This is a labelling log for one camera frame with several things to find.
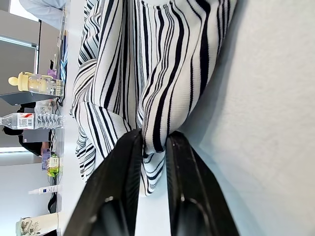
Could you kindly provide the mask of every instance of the bottle cap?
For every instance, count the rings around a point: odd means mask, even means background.
[[[10,77],[9,84],[13,86],[18,86],[19,91],[28,91],[29,90],[29,74],[21,72],[19,77]]]
[[[32,190],[32,191],[29,191],[29,194],[39,194],[39,190],[35,189],[35,190]]]

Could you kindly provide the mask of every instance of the purple item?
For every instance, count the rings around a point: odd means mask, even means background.
[[[54,79],[57,77],[57,70],[47,70],[47,75],[50,75],[51,77],[53,77]]]
[[[42,171],[47,170],[47,163],[48,163],[48,160],[50,159],[50,157],[51,157],[50,149],[43,150],[43,156],[41,159],[41,170]]]

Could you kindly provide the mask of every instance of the striped dress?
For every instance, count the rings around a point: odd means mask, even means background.
[[[71,109],[84,180],[123,134],[142,128],[140,193],[154,191],[166,137],[184,123],[209,82],[235,4],[87,0]]]

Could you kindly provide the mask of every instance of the water bottle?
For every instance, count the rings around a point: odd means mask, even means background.
[[[63,116],[54,114],[12,113],[1,117],[0,125],[11,129],[57,129],[63,127]]]
[[[19,77],[10,77],[9,84],[18,86],[19,91],[63,96],[64,82],[54,79],[49,75],[35,75],[29,72],[21,72]]]

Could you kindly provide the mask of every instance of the baby bottle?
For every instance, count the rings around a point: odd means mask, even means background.
[[[18,78],[9,78],[9,84],[18,86],[19,91],[63,96],[63,81],[54,79],[49,75],[35,75],[28,72],[21,72]]]

